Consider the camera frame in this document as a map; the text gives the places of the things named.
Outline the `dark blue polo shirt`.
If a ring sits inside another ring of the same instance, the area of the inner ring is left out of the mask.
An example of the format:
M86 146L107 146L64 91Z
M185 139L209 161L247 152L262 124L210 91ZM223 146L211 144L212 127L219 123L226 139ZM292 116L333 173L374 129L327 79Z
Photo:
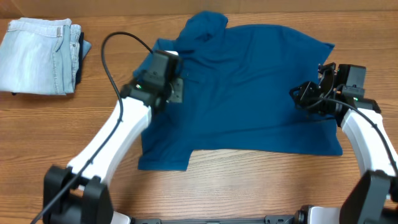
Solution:
M253 149L340 156L333 119L298 110L289 91L318 80L334 46L289 27L228 27L201 12L155 50L183 60L183 100L169 103L142 133L140 170L186 170L193 151Z

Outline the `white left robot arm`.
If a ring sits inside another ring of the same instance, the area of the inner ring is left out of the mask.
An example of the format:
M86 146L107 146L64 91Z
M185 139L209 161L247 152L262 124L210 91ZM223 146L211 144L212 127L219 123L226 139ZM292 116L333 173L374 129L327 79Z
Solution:
M176 51L156 50L149 68L124 85L108 120L79 155L45 176L44 223L129 224L133 219L114 210L109 186L133 142L147 129L170 97L182 69Z

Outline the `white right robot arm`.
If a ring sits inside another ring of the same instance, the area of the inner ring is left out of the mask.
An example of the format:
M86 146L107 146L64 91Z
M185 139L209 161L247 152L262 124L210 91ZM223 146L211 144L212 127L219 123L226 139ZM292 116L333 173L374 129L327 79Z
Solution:
M397 153L383 126L381 109L365 98L366 67L319 65L318 83L305 82L289 91L295 107L332 115L353 148L361 179L340 208L305 205L288 223L397 223Z

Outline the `folded dark navy garment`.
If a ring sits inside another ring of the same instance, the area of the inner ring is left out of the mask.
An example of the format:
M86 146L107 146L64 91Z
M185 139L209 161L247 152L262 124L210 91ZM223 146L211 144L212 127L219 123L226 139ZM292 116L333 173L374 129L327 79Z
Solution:
M84 36L85 36L85 33L82 32L79 37L79 45L80 45L79 54L78 54L79 67L76 72L75 85L78 85L81 82L83 59L86 57L87 53L91 49L91 44L84 39Z

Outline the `folded light blue jeans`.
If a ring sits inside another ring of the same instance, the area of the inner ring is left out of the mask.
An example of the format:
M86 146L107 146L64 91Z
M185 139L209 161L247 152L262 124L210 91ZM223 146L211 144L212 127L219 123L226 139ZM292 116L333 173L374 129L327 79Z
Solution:
M75 91L81 26L70 19L22 17L1 42L1 91L66 95Z

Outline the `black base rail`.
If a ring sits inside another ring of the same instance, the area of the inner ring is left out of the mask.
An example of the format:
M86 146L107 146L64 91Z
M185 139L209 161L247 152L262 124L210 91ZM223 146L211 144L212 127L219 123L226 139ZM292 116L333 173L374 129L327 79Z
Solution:
M284 224L294 223L293 215L266 215L264 218L226 218L226 219L184 219L161 220L137 219L115 213L110 224Z

